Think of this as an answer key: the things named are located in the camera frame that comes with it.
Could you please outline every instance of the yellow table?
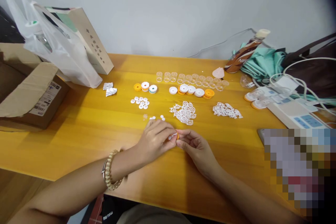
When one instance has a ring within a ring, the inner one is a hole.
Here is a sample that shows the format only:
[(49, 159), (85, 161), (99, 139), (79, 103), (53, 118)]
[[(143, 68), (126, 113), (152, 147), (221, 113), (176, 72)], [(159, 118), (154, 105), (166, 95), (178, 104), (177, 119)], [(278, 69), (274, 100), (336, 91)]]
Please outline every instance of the yellow table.
[[(69, 91), (47, 130), (0, 132), (0, 168), (48, 180), (61, 176), (94, 160), (104, 158), (112, 149), (134, 145), (148, 118), (164, 115), (175, 128), (191, 128), (208, 141), (219, 163), (232, 175), (252, 188), (286, 205), (264, 180), (264, 147), (258, 128), (285, 128), (269, 110), (255, 110), (243, 99), (241, 73), (226, 73), (230, 85), (215, 90), (210, 100), (196, 96), (171, 95), (169, 87), (177, 83), (157, 83), (156, 72), (178, 72), (211, 76), (225, 61), (190, 58), (110, 54), (115, 68), (102, 75), (96, 89), (69, 83)], [(148, 81), (158, 86), (156, 94), (136, 92), (135, 83)], [(113, 82), (116, 95), (105, 97), (103, 83)], [(130, 100), (147, 97), (147, 110), (140, 110)], [(179, 122), (169, 112), (175, 103), (186, 100), (196, 108), (192, 126)], [(218, 117), (212, 112), (217, 102), (229, 103), (244, 118)], [(132, 173), (112, 195), (148, 203), (183, 213), (226, 223), (244, 223), (242, 214), (197, 171), (191, 159), (179, 148)]]

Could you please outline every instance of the barcode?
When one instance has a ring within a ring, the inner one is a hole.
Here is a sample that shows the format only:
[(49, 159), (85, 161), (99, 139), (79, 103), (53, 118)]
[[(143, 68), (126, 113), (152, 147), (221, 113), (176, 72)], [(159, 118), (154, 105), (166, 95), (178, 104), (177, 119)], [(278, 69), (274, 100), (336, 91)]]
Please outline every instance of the barcode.
[(41, 107), (39, 107), (39, 106), (34, 106), (34, 109), (44, 111), (44, 108), (41, 108)]

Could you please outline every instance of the crumpled foil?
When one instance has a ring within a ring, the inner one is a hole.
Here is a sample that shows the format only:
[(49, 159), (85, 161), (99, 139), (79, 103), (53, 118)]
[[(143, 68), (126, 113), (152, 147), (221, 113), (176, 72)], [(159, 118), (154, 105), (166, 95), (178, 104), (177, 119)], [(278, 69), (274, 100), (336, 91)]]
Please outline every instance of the crumpled foil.
[(103, 90), (106, 90), (106, 97), (114, 95), (117, 92), (117, 89), (113, 88), (113, 82), (104, 83)]
[(113, 82), (104, 83), (103, 90), (107, 90), (108, 88), (113, 88)]

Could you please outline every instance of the pixelated area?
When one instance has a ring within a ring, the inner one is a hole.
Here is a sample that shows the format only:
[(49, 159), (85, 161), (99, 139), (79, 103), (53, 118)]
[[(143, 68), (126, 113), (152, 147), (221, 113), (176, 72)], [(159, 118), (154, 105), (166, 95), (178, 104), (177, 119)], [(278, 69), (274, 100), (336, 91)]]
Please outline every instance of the pixelated area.
[(265, 129), (269, 184), (308, 221), (329, 211), (335, 175), (336, 129)]

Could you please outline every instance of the bracelet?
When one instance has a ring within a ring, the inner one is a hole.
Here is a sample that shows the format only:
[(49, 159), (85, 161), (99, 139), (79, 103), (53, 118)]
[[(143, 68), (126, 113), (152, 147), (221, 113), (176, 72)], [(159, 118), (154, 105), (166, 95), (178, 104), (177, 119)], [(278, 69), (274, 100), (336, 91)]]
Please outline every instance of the bracelet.
[(118, 180), (118, 181), (112, 183), (112, 177), (111, 177), (111, 175), (110, 175), (110, 168), (111, 168), (111, 163), (112, 163), (113, 157), (114, 157), (114, 155), (116, 155), (118, 152), (119, 152), (119, 151), (117, 151), (117, 150), (113, 150), (113, 151), (110, 153), (109, 157), (107, 158), (107, 160), (106, 160), (105, 163), (104, 163), (103, 170), (101, 171), (102, 174), (103, 174), (104, 181), (105, 181), (105, 183), (106, 183), (106, 185), (107, 185), (107, 188), (108, 188), (110, 191), (113, 191), (113, 190), (117, 189), (117, 188), (120, 186), (120, 184), (121, 184), (121, 182), (122, 182), (122, 180), (123, 180), (123, 179), (120, 179), (120, 180)]

